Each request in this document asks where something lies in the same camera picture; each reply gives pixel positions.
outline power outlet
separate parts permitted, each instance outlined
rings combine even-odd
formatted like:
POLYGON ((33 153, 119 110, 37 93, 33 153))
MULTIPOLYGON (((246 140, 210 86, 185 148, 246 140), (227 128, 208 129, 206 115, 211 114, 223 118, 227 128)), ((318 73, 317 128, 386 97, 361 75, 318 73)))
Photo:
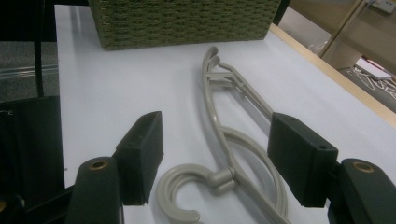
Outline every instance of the power outlet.
POLYGON ((396 0, 374 0, 373 7, 392 13, 396 8, 396 0))

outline floor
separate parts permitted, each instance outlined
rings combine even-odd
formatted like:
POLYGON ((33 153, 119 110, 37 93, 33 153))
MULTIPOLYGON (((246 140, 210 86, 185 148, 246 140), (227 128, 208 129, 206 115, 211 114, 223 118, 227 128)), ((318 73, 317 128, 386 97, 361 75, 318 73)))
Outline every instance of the floor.
MULTIPOLYGON (((291 8, 279 27, 314 52, 330 35, 291 8)), ((56 43, 42 44, 45 95, 59 95, 56 43)), ((0 103, 37 97, 33 42, 0 42, 0 103)))

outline basket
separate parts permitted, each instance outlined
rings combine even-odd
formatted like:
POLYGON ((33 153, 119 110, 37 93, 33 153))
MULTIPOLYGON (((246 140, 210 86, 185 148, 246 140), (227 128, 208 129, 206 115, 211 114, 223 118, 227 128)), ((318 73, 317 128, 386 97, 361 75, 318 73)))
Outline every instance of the basket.
POLYGON ((89 0, 104 49, 265 38, 280 0, 89 0))

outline table surface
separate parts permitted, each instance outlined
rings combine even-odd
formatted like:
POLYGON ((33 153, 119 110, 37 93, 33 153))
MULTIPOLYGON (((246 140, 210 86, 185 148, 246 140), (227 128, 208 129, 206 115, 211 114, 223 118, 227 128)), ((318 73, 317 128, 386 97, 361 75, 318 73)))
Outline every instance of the table surface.
MULTIPOLYGON (((88 7, 56 6, 62 132, 66 186, 89 159, 111 156, 135 121, 163 112, 164 156, 149 204, 125 206, 125 223, 168 223, 155 198, 170 168, 196 163, 224 168, 219 142, 205 110, 202 59, 211 46, 234 66, 276 112, 307 124, 339 149, 338 160, 358 158, 379 165, 396 182, 396 130, 279 38, 273 28, 264 40, 205 43, 150 49, 104 51, 88 7)), ((215 91, 222 123, 267 146, 269 122, 232 90, 215 91)), ((241 163, 274 197, 271 180, 248 153, 241 163)), ((328 223, 326 209, 303 208, 289 196, 291 223, 328 223)), ((263 223, 265 217, 241 189, 220 197, 189 183, 177 204, 196 209, 204 223, 263 223)))

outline black cable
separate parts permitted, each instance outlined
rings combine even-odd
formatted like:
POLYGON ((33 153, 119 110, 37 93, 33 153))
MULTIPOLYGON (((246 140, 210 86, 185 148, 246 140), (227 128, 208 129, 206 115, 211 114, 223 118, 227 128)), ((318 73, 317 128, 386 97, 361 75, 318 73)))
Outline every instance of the black cable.
POLYGON ((44 96, 43 74, 41 64, 41 39, 43 30, 43 19, 45 0, 37 0, 35 14, 35 84, 38 97, 44 96))

